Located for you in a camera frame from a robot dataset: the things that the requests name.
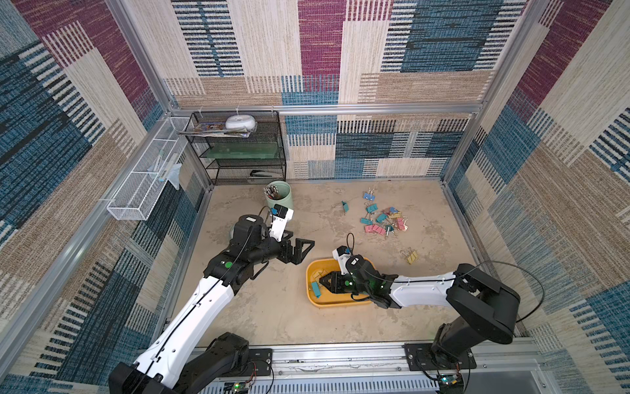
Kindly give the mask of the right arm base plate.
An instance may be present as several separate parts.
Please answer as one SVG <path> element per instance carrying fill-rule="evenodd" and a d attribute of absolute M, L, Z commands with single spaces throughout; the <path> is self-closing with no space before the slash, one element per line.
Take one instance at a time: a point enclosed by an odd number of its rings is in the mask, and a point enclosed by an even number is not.
<path fill-rule="evenodd" d="M 472 351 L 466 351 L 456 358 L 443 353 L 434 353 L 431 343 L 405 343 L 403 344 L 405 358 L 410 371 L 438 370 L 469 370 L 477 369 L 477 362 Z"/>

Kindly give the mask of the yellow binder clip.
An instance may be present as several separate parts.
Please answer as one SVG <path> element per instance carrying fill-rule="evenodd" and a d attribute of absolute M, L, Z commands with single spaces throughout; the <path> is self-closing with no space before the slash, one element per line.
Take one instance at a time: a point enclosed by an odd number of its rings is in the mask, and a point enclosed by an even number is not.
<path fill-rule="evenodd" d="M 418 253 L 416 250 L 409 250 L 406 252 L 405 259 L 408 264 L 413 264 L 413 262 L 418 259 Z"/>

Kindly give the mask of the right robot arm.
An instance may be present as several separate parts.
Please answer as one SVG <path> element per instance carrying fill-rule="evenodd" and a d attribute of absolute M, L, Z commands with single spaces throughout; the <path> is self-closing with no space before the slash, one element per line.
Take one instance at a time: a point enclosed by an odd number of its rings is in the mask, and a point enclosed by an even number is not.
<path fill-rule="evenodd" d="M 405 277 L 381 274 L 360 254 L 346 247 L 334 251 L 339 268 L 323 274 L 318 285 L 353 302 L 371 302 L 388 309 L 412 306 L 451 307 L 458 317 L 439 326 L 423 360 L 436 369 L 455 369 L 468 360 L 469 351 L 484 341 L 509 345 L 515 337 L 520 295 L 472 264 L 460 264 L 447 274 Z"/>

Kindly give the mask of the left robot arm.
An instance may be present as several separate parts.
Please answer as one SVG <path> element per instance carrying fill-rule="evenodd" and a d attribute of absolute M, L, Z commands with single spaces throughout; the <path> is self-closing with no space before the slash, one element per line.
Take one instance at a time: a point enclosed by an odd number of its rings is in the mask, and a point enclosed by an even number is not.
<path fill-rule="evenodd" d="M 247 369 L 249 343 L 225 333 L 197 357 L 192 353 L 213 320 L 241 287 L 256 279 L 255 266 L 278 259 L 302 264 L 312 240 L 296 238 L 284 214 L 266 224 L 259 215 L 239 218 L 226 249 L 211 258 L 193 295 L 157 340 L 133 364 L 119 363 L 108 378 L 111 393 L 199 393 L 214 379 Z"/>

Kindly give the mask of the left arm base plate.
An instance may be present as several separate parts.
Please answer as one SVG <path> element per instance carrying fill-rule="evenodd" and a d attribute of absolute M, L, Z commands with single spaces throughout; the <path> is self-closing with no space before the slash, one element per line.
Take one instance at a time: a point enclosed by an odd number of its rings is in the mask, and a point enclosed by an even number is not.
<path fill-rule="evenodd" d="M 226 374 L 226 377 L 271 377 L 270 364 L 273 361 L 272 348 L 254 348 L 249 350 L 248 358 L 236 369 Z"/>

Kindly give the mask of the yellow storage tray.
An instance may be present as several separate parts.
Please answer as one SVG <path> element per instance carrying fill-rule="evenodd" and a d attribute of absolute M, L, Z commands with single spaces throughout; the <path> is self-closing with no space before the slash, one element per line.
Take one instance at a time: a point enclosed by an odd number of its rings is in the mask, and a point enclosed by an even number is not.
<path fill-rule="evenodd" d="M 310 303 L 318 308 L 367 305 L 366 294 L 352 295 L 354 280 L 341 274 L 335 259 L 313 261 L 306 271 L 306 294 Z"/>

